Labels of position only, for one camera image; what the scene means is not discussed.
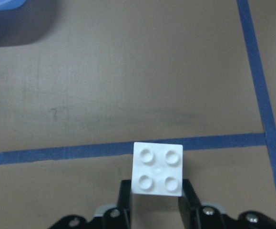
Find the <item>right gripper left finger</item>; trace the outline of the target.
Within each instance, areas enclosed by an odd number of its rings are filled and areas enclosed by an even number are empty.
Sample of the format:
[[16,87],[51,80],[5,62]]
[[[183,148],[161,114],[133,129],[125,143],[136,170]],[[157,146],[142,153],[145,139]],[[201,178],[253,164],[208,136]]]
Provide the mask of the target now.
[[131,203],[131,180],[122,180],[116,203],[102,205],[96,209],[95,229],[130,229]]

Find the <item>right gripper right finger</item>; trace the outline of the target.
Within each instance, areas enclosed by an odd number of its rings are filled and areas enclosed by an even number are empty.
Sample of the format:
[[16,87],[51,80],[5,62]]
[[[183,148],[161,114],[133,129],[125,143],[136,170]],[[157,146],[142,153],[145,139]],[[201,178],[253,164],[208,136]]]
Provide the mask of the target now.
[[178,198],[178,208],[185,229],[224,229],[220,211],[203,205],[190,180],[182,181],[182,195]]

